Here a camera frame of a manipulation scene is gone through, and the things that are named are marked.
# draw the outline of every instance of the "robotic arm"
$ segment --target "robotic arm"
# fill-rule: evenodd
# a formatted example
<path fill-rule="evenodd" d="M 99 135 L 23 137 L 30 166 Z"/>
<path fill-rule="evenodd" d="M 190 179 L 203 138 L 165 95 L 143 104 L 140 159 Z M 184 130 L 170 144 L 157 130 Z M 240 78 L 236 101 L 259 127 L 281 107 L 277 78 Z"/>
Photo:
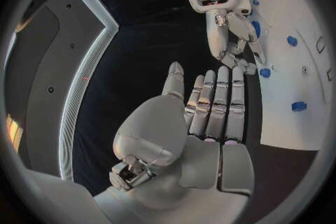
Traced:
<path fill-rule="evenodd" d="M 265 62 L 264 52 L 253 25 L 243 16 L 251 13 L 249 0 L 189 0 L 192 8 L 206 13 L 207 35 L 211 54 L 224 65 L 241 67 L 244 73 L 254 74 L 256 66 L 241 58 L 246 43 L 261 62 Z M 238 37 L 237 44 L 229 42 L 228 31 Z"/>

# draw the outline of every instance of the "metallic finger segment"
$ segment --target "metallic finger segment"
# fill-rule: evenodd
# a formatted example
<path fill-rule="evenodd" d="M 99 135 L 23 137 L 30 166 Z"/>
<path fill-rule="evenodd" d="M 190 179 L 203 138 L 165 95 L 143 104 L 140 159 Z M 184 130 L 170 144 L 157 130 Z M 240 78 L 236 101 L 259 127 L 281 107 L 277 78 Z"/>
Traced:
<path fill-rule="evenodd" d="M 168 71 L 168 76 L 162 90 L 162 95 L 174 95 L 182 101 L 184 100 L 184 82 L 183 82 L 184 71 L 178 62 L 173 62 Z"/>
<path fill-rule="evenodd" d="M 211 102 L 213 99 L 215 80 L 215 72 L 209 70 L 204 78 L 204 83 L 200 91 L 200 97 L 197 103 L 194 118 L 189 129 L 191 134 L 195 134 L 198 137 L 204 136 L 204 131 L 207 126 Z"/>
<path fill-rule="evenodd" d="M 226 116 L 228 83 L 228 68 L 226 66 L 222 66 L 218 70 L 216 92 L 206 129 L 207 138 L 214 138 L 216 140 L 221 139 Z"/>
<path fill-rule="evenodd" d="M 228 112 L 225 138 L 241 141 L 244 132 L 245 101 L 244 76 L 242 69 L 235 67 L 232 70 L 232 95 Z"/>
<path fill-rule="evenodd" d="M 190 128 L 190 125 L 192 124 L 194 118 L 203 82 L 204 82 L 204 76 L 199 75 L 195 80 L 192 94 L 190 95 L 189 101 L 185 107 L 184 119 L 186 121 L 188 128 Z"/>

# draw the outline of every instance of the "blue knob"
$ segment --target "blue knob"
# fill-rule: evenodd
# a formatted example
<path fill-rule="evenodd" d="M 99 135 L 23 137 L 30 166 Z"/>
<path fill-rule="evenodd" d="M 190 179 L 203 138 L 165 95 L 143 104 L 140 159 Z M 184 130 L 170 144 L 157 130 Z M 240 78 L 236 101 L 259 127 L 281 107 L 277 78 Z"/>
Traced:
<path fill-rule="evenodd" d="M 259 22 L 257 22 L 257 21 L 253 21 L 253 22 L 251 22 L 251 23 L 252 23 L 252 25 L 253 25 L 253 27 L 254 27 L 254 29 L 255 29 L 257 38 L 259 38 L 259 37 L 260 37 L 260 32 L 261 32 Z"/>
<path fill-rule="evenodd" d="M 294 102 L 292 104 L 292 111 L 298 112 L 307 109 L 307 104 L 305 102 Z"/>
<path fill-rule="evenodd" d="M 296 46 L 297 45 L 297 39 L 294 38 L 293 36 L 289 36 L 287 38 L 287 42 L 289 43 L 289 45 L 292 45 L 292 46 Z"/>
<path fill-rule="evenodd" d="M 260 75 L 264 78 L 269 78 L 270 77 L 270 69 L 268 68 L 263 68 L 260 70 Z"/>

